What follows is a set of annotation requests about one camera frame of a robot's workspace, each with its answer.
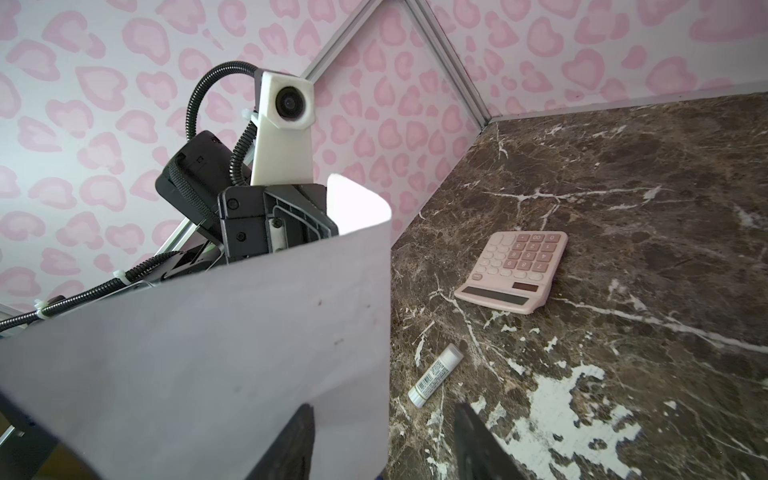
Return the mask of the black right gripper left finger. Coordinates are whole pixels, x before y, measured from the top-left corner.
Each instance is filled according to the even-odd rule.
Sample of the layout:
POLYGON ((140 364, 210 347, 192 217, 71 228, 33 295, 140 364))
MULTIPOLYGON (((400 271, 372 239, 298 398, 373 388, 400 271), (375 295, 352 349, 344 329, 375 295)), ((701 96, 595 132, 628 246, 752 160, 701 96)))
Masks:
POLYGON ((302 404, 246 478, 308 480, 315 434, 314 408, 302 404))

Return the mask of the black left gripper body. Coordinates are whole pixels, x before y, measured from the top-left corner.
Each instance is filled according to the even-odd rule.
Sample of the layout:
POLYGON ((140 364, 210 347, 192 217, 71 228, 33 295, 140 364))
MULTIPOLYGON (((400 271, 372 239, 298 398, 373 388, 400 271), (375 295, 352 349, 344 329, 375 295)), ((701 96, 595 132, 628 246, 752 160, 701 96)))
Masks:
POLYGON ((228 263, 339 234, 320 184, 233 186, 219 194, 218 209, 228 263))

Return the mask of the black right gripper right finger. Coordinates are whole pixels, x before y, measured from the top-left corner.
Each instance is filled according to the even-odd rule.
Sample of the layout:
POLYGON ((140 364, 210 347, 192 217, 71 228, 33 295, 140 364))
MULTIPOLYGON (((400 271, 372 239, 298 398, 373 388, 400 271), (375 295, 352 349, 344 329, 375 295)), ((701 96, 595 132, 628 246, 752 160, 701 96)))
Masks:
POLYGON ((501 448, 468 403, 456 405, 454 443, 460 479, 525 479, 512 458, 501 448))

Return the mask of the white letter paper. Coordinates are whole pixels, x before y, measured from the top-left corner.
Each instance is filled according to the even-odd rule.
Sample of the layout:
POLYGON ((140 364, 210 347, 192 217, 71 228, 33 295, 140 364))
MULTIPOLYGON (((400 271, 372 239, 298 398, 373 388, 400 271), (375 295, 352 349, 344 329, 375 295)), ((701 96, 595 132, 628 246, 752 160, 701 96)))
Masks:
POLYGON ((1 392, 105 479, 243 479, 302 405, 313 479, 372 479, 389 433, 390 223, 328 180, 336 237, 134 291, 1 343, 1 392))

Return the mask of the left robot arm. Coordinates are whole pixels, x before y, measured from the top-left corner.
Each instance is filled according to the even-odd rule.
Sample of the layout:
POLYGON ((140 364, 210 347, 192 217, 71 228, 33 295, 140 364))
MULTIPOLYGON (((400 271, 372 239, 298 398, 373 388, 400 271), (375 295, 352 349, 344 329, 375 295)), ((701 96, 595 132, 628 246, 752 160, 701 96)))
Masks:
POLYGON ((41 137, 13 141, 17 153, 64 161, 50 173, 18 161, 1 168, 1 298, 19 308, 3 335, 172 247, 185 220, 219 237, 219 193, 233 168, 243 183, 251 177, 241 137, 260 108, 264 69, 196 60, 199 71, 176 73, 79 66, 75 98, 45 102, 41 137))

